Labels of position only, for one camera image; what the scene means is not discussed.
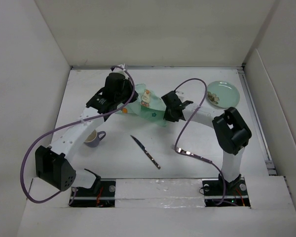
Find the steel fork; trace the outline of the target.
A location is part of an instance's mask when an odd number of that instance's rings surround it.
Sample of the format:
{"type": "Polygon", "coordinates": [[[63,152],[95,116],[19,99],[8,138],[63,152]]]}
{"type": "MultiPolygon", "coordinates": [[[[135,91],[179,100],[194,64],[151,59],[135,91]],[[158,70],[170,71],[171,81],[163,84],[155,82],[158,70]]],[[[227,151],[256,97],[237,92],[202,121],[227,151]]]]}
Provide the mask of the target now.
{"type": "Polygon", "coordinates": [[[176,147],[175,145],[172,145],[171,148],[179,155],[182,155],[182,156],[186,156],[186,157],[190,157],[190,158],[194,158],[194,159],[197,159],[197,160],[200,160],[202,162],[205,162],[205,163],[209,163],[209,164],[212,164],[213,162],[209,159],[206,159],[204,157],[201,157],[201,156],[198,156],[196,154],[193,154],[189,151],[185,151],[183,150],[182,148],[179,148],[179,147],[176,147]]]}

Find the green floral glass plate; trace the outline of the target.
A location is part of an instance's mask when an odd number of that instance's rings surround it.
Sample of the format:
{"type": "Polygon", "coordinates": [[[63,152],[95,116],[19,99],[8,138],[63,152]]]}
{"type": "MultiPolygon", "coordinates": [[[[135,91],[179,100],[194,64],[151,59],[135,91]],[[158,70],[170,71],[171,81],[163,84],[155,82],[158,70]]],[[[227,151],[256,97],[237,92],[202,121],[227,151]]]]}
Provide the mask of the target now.
{"type": "Polygon", "coordinates": [[[240,101],[238,89],[226,81],[214,81],[207,86],[208,101],[219,108],[236,107],[240,101]]]}

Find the green cartoon placemat cloth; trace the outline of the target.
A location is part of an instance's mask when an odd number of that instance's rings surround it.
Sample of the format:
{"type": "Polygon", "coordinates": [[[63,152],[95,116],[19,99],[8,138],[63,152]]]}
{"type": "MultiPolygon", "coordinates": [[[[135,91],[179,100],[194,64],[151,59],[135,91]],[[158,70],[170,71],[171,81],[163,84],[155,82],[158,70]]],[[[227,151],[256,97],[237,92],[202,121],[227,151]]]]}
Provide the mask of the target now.
{"type": "Polygon", "coordinates": [[[134,114],[149,122],[165,127],[167,122],[164,120],[166,106],[163,100],[145,84],[135,85],[138,98],[135,102],[129,103],[118,111],[123,114],[134,114]]]}

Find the purple ceramic mug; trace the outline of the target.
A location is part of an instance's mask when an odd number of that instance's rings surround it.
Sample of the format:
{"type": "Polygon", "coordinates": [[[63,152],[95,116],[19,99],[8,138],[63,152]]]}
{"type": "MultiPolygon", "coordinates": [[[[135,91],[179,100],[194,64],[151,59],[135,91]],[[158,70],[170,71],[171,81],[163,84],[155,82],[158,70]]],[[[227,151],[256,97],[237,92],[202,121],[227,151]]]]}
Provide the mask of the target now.
{"type": "Polygon", "coordinates": [[[84,144],[88,147],[95,148],[99,143],[105,138],[105,131],[96,131],[94,130],[84,141],[84,144]]]}

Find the steel table knife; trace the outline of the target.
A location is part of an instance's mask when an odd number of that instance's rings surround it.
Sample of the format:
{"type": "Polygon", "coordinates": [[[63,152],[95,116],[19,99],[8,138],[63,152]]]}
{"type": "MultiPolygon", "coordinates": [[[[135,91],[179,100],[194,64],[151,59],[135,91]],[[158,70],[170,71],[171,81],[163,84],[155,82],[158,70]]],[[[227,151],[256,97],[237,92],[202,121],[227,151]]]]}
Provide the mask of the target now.
{"type": "Polygon", "coordinates": [[[145,155],[150,159],[150,161],[155,165],[157,169],[161,169],[161,166],[155,161],[155,159],[151,156],[151,154],[146,150],[145,146],[133,135],[130,135],[132,139],[136,142],[136,144],[141,148],[141,150],[145,153],[145,155]]]}

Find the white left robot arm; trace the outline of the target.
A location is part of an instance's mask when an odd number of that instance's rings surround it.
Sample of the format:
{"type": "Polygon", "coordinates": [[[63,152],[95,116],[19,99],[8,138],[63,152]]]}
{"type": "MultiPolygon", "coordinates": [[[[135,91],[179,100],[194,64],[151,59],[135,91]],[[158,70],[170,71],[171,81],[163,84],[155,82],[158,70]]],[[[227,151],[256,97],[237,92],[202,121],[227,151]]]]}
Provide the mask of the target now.
{"type": "Polygon", "coordinates": [[[90,196],[100,191],[96,175],[87,170],[75,170],[71,163],[87,138],[110,115],[137,100],[135,84],[124,64],[111,68],[105,85],[86,103],[78,121],[66,126],[65,133],[47,147],[35,151],[37,177],[64,192],[71,187],[82,187],[90,196]]]}

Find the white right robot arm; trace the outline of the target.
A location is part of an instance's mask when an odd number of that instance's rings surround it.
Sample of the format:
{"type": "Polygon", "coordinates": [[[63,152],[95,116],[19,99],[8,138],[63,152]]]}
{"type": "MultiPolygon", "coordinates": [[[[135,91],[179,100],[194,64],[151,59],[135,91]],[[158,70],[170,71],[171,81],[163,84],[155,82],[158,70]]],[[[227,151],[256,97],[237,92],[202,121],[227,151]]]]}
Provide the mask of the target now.
{"type": "Polygon", "coordinates": [[[236,189],[240,181],[240,165],[245,147],[252,137],[251,130],[234,107],[230,107],[221,115],[210,108],[202,108],[192,101],[181,101],[174,91],[162,96],[166,110],[164,120],[178,122],[196,122],[208,126],[215,131],[219,146],[223,150],[221,179],[218,182],[219,191],[225,195],[236,189]]]}

